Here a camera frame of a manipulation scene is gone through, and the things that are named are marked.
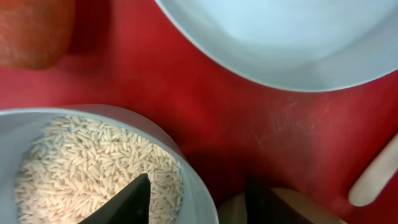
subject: black object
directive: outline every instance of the black object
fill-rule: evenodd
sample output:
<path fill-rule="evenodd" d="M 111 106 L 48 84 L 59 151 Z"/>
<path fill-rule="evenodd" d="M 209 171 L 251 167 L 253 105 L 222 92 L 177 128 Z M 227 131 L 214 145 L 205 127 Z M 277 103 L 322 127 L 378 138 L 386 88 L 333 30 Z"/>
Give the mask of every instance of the black object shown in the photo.
<path fill-rule="evenodd" d="M 79 224 L 148 224 L 150 181 L 141 174 Z"/>
<path fill-rule="evenodd" d="M 248 181 L 245 201 L 248 224 L 313 224 L 254 179 Z"/>

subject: red table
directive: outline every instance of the red table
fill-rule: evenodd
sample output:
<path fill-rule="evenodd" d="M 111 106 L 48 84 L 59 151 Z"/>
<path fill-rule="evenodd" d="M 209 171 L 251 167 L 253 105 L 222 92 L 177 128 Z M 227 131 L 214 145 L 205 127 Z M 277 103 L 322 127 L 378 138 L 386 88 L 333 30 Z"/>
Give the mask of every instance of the red table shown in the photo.
<path fill-rule="evenodd" d="M 398 222 L 398 176 L 367 207 L 346 198 L 398 128 L 397 74 L 328 93 L 275 90 L 208 59 L 154 1 L 84 0 L 56 67 L 0 68 L 0 80 L 0 108 L 104 103 L 143 114 L 175 139 L 216 203 L 256 175 L 349 223 Z"/>

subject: uncooked rice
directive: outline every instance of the uncooked rice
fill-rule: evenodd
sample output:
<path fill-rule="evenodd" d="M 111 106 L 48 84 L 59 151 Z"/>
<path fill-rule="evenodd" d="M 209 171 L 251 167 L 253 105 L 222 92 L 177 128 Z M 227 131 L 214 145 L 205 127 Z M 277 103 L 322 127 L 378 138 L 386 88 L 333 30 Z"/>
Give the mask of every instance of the uncooked rice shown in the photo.
<path fill-rule="evenodd" d="M 91 118 L 51 120 L 16 175 L 22 224 L 78 223 L 141 173 L 151 182 L 149 223 L 175 223 L 180 163 L 136 133 Z"/>

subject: bowl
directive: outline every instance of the bowl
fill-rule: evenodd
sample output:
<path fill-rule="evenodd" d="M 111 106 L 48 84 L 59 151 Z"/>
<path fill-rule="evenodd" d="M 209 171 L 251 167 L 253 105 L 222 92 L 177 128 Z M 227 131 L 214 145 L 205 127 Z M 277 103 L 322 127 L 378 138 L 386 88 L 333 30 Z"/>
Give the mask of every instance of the bowl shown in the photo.
<path fill-rule="evenodd" d="M 0 220 L 18 224 L 14 202 L 14 177 L 22 155 L 31 149 L 31 142 L 41 137 L 41 128 L 58 116 L 75 114 L 131 130 L 180 161 L 184 196 L 176 224 L 218 224 L 213 199 L 205 184 L 183 158 L 181 151 L 158 125 L 126 109 L 110 105 L 74 105 L 64 108 L 23 108 L 0 111 Z"/>
<path fill-rule="evenodd" d="M 318 92 L 398 68 L 396 0 L 155 0 L 204 54 L 248 80 Z"/>

